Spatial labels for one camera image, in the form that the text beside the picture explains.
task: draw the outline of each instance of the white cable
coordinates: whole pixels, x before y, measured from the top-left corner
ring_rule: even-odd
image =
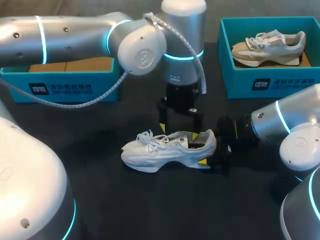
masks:
[[[188,41],[179,33],[177,32],[173,27],[169,26],[167,23],[165,23],[164,21],[162,21],[161,19],[157,18],[152,12],[151,13],[146,13],[143,15],[144,18],[149,19],[151,21],[156,20],[157,24],[159,24],[161,27],[165,28],[166,30],[172,32],[174,35],[176,35],[181,41],[182,43],[186,46],[186,48],[190,51],[191,55],[194,57],[194,61],[195,61],[195,66],[197,67],[199,73],[200,73],[200,77],[201,77],[201,93],[202,94],[206,94],[207,92],[207,84],[206,84],[206,77],[205,77],[205,72],[204,69],[202,67],[202,64],[196,54],[196,52],[194,51],[194,49],[192,48],[192,46],[188,43]],[[84,108],[84,107],[88,107],[92,104],[95,104],[99,101],[101,101],[102,99],[106,98],[109,94],[111,94],[126,78],[126,76],[128,75],[128,72],[124,72],[123,75],[119,78],[119,80],[108,90],[106,91],[104,94],[102,94],[101,96],[95,98],[94,100],[85,102],[85,103],[81,103],[81,104],[59,104],[59,103],[54,103],[51,101],[47,101],[47,100],[43,100],[39,97],[36,97],[28,92],[25,92],[23,90],[21,90],[20,88],[12,85],[11,83],[5,81],[4,79],[2,79],[0,77],[0,84],[11,88],[13,90],[15,90],[16,92],[31,98],[32,100],[39,102],[41,104],[45,104],[48,106],[52,106],[52,107],[56,107],[56,108],[61,108],[61,109],[80,109],[80,108]]]
[[[149,19],[151,21],[154,21],[154,19],[155,19],[156,22],[161,27],[163,27],[166,30],[172,32],[175,36],[177,36],[182,41],[182,43],[189,50],[189,52],[191,53],[192,57],[194,58],[195,66],[199,71],[200,78],[201,78],[201,93],[202,94],[206,94],[207,93],[207,83],[206,83],[205,71],[204,71],[204,68],[202,67],[200,59],[197,56],[197,53],[194,51],[194,49],[192,48],[190,43],[177,30],[175,30],[173,27],[168,25],[166,22],[164,22],[161,19],[159,19],[156,16],[154,16],[154,14],[152,12],[144,14],[143,17],[146,18],[146,19]]]

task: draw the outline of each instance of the glowing blue light strip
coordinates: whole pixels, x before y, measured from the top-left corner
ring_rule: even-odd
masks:
[[[315,172],[319,169],[320,167],[318,167],[316,170],[314,170],[314,172],[312,173],[310,180],[309,180],[309,196],[310,196],[310,201],[311,201],[311,205],[313,207],[313,210],[316,214],[316,216],[318,217],[318,219],[320,220],[320,213],[317,209],[315,200],[314,200],[314,196],[312,195],[312,180],[314,178]]]
[[[290,134],[290,129],[288,128],[288,126],[287,126],[287,124],[286,124],[286,122],[285,122],[285,120],[284,120],[284,117],[283,117],[282,114],[281,114],[278,101],[275,102],[275,108],[276,108],[276,111],[278,112],[278,115],[279,115],[279,117],[280,117],[280,119],[281,119],[281,122],[282,122],[283,126],[285,127],[285,129],[287,130],[287,132]]]
[[[200,53],[197,55],[198,58],[200,58],[203,54],[204,54],[204,50],[202,50],[202,52],[200,52]],[[177,56],[171,56],[171,55],[168,55],[168,54],[165,54],[164,56],[167,57],[167,58],[169,58],[169,59],[178,60],[178,61],[188,61],[188,60],[193,60],[193,59],[195,59],[193,56],[177,57]]]
[[[110,55],[111,55],[111,52],[110,52],[110,49],[109,49],[109,38],[110,38],[110,35],[111,35],[112,31],[115,30],[115,28],[117,26],[119,26],[120,24],[126,23],[126,22],[131,22],[131,20],[123,20],[123,21],[120,21],[117,24],[113,25],[111,27],[109,33],[108,33],[108,36],[106,37],[106,48],[108,49],[108,52],[109,52]]]
[[[43,62],[42,64],[46,64],[47,62],[47,44],[46,44],[46,37],[45,37],[45,30],[42,24],[41,18],[39,16],[35,16],[36,20],[38,21],[41,41],[42,41],[42,52],[43,52]]]
[[[75,222],[75,218],[76,218],[76,200],[74,200],[74,212],[73,212],[73,219],[72,219],[72,222],[70,224],[70,227],[68,229],[68,231],[66,232],[66,234],[64,235],[64,237],[62,238],[62,240],[66,240],[66,238],[68,237],[71,229],[72,229],[72,226],[74,225],[74,222]]]
[[[298,178],[297,176],[295,176],[296,179],[298,179],[300,182],[302,182],[302,180],[300,178]]]

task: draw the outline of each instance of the beige sneaker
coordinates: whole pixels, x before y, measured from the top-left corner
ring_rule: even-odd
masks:
[[[298,66],[299,57],[306,47],[306,34],[285,35],[277,30],[258,33],[255,38],[246,38],[232,47],[232,56],[239,63],[258,67],[265,61]]]

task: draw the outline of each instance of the teal shoe box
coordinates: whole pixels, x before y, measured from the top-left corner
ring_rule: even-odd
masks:
[[[106,71],[29,72],[30,66],[3,67],[0,77],[21,90],[53,103],[85,103],[108,91],[120,77],[120,65],[112,59]],[[36,103],[13,89],[16,103]],[[101,102],[116,102],[118,89]]]
[[[305,54],[311,67],[236,68],[231,47],[273,30],[283,34],[305,32]],[[320,83],[320,25],[314,17],[222,18],[217,46],[230,99],[282,98]]]

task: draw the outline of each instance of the logo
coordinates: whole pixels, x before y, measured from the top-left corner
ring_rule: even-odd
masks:
[[[49,95],[48,89],[44,83],[29,83],[33,95]]]
[[[271,79],[270,78],[257,78],[253,82],[252,89],[253,91],[267,90],[269,87]]]
[[[148,49],[142,49],[139,52],[137,52],[135,56],[135,62],[138,68],[145,69],[149,67],[155,60],[154,53]]]
[[[0,180],[3,180],[3,181],[8,180],[9,178],[12,177],[13,174],[14,174],[14,170],[10,165],[0,168]]]

